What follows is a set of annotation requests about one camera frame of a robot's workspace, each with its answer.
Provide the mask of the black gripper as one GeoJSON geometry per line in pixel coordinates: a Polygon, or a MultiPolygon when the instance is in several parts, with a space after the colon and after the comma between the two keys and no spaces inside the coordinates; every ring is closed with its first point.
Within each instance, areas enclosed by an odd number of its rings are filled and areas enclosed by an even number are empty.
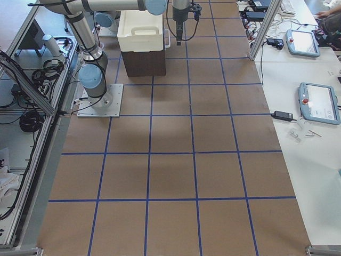
{"type": "Polygon", "coordinates": [[[180,46],[183,41],[184,22],[187,21],[191,11],[191,2],[189,0],[172,1],[173,20],[176,22],[176,45],[180,46]]]}

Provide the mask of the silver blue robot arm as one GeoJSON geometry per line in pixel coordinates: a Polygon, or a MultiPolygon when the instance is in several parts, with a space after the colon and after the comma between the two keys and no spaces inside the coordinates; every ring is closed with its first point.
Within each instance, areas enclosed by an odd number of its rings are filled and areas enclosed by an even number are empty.
{"type": "MultiPolygon", "coordinates": [[[[86,63],[85,67],[91,67],[91,70],[100,70],[102,78],[105,81],[105,69],[107,65],[107,56],[96,42],[90,27],[84,16],[85,12],[105,12],[105,11],[148,11],[150,14],[158,16],[166,11],[168,15],[169,1],[39,1],[39,3],[29,3],[28,6],[42,6],[51,12],[64,15],[69,26],[82,50],[82,58],[86,63]]],[[[182,41],[183,24],[188,18],[189,12],[195,11],[192,9],[194,2],[190,1],[172,1],[173,20],[176,22],[176,38],[177,44],[182,41]]],[[[90,105],[84,108],[79,108],[70,114],[80,112],[81,110],[99,107],[99,102],[106,103],[104,96],[108,93],[106,89],[99,95],[90,96],[87,92],[90,105]]]]}

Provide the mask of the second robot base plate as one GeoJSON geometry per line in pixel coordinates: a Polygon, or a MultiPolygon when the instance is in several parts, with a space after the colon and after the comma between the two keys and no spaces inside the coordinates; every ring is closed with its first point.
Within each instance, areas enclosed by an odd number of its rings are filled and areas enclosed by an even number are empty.
{"type": "Polygon", "coordinates": [[[110,27],[100,26],[99,36],[100,37],[117,37],[118,25],[114,23],[110,27]]]}

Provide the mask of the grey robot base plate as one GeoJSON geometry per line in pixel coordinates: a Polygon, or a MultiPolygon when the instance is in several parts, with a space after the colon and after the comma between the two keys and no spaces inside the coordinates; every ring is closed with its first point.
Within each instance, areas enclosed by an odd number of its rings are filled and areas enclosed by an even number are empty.
{"type": "Polygon", "coordinates": [[[103,98],[92,105],[97,99],[87,97],[87,92],[83,89],[82,97],[85,100],[80,102],[80,111],[76,112],[78,118],[106,118],[119,117],[121,101],[123,97],[123,84],[108,84],[107,92],[103,98]]]}

